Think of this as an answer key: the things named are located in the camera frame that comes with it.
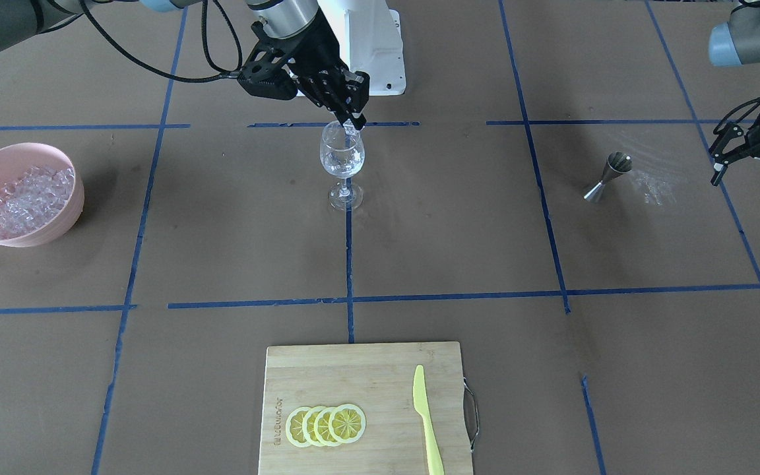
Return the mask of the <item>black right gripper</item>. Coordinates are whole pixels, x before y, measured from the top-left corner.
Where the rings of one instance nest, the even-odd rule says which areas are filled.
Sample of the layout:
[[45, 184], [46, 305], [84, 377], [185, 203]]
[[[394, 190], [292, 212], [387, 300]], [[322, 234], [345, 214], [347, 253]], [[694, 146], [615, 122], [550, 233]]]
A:
[[367, 120], [362, 112], [370, 98], [370, 75], [347, 69], [340, 58], [340, 42], [325, 19], [313, 19], [287, 38], [269, 36], [260, 20], [251, 24], [251, 30], [257, 44], [284, 52], [288, 58], [284, 68], [305, 97], [332, 112], [341, 125], [364, 129]]

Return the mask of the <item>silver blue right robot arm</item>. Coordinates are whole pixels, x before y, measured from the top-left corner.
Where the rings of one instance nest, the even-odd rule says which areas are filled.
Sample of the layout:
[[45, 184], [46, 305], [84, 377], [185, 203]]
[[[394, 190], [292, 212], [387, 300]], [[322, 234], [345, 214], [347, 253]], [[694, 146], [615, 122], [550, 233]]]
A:
[[340, 42], [317, 1], [248, 1], [257, 43], [247, 55], [238, 52], [238, 63], [232, 69], [219, 67], [209, 53], [209, 7], [220, 12], [240, 49], [238, 33], [221, 2], [200, 3], [203, 56], [213, 69], [208, 77], [178, 76], [133, 56], [94, 17], [96, 5], [96, 1], [0, 1], [0, 52], [84, 17], [118, 54], [160, 77], [188, 84], [234, 79], [251, 96], [272, 100], [292, 100], [303, 94], [343, 126], [361, 130], [367, 123], [363, 108], [370, 98], [370, 75], [352, 71], [341, 60]]

